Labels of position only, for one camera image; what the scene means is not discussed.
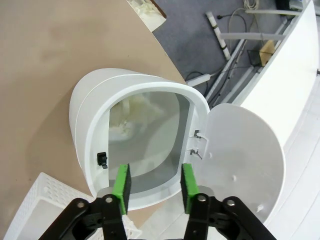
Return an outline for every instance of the white plastic crate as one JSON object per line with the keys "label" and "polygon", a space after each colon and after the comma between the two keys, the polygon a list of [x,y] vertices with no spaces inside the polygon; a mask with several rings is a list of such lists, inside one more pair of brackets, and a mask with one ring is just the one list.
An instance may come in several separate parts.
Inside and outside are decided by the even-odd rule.
{"label": "white plastic crate", "polygon": [[[4,240],[39,239],[65,207],[75,198],[93,202],[94,198],[41,172],[21,206],[16,212]],[[129,239],[136,239],[142,231],[126,216],[123,225]],[[103,240],[102,228],[98,229],[90,240]]]}

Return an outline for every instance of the black latch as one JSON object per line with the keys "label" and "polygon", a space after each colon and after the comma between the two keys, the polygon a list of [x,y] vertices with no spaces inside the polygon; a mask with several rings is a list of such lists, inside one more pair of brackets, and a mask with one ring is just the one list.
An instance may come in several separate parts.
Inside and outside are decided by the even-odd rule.
{"label": "black latch", "polygon": [[103,169],[107,169],[108,165],[107,165],[107,154],[106,152],[99,152],[96,154],[97,160],[98,160],[98,165],[102,166]]}

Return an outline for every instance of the open door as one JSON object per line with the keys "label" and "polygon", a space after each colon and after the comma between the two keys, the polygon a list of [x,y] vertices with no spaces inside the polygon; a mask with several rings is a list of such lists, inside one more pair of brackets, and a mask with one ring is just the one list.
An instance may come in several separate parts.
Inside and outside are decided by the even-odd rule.
{"label": "open door", "polygon": [[232,104],[214,107],[207,118],[196,182],[215,197],[236,196],[265,222],[283,188],[285,158],[273,130],[259,116]]}

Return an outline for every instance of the white floor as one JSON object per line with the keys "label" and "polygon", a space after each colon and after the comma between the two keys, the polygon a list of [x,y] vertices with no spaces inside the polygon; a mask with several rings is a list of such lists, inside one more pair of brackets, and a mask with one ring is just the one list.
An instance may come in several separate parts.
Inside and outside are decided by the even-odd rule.
{"label": "white floor", "polygon": [[[317,17],[320,33],[320,17]],[[285,144],[286,178],[275,213],[267,223],[277,240],[320,240],[320,77]],[[181,194],[167,200],[142,226],[142,239],[183,238],[188,215]],[[210,229],[208,240],[222,239]]]}

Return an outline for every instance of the gray carpet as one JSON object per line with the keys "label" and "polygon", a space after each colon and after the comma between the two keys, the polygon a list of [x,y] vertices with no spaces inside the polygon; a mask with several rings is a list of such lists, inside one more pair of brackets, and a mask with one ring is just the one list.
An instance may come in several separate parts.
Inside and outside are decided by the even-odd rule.
{"label": "gray carpet", "polygon": [[[235,9],[243,8],[243,0],[155,0],[155,2],[167,17],[164,24],[157,28],[153,34],[184,78],[192,71],[211,74],[225,63],[225,57],[205,12],[211,11],[215,17],[229,15]],[[259,8],[276,9],[275,0],[261,0]],[[249,28],[253,16],[243,11],[239,11],[238,14],[244,17]],[[264,33],[275,33],[282,23],[279,15],[257,14],[257,18],[260,29]],[[227,32],[228,19],[229,17],[226,16],[217,20],[222,33]],[[230,31],[245,31],[241,18],[235,16],[232,19]],[[253,25],[251,31],[258,31],[256,25]],[[237,40],[231,42],[232,48],[236,47],[237,42]],[[260,47],[260,41],[248,41],[246,45],[246,49],[260,49]],[[238,67],[246,66],[250,66],[247,51],[244,52],[238,64]],[[246,70],[246,68],[235,70],[224,95],[228,94]],[[203,94],[206,90],[206,84],[203,83],[196,88]]]}

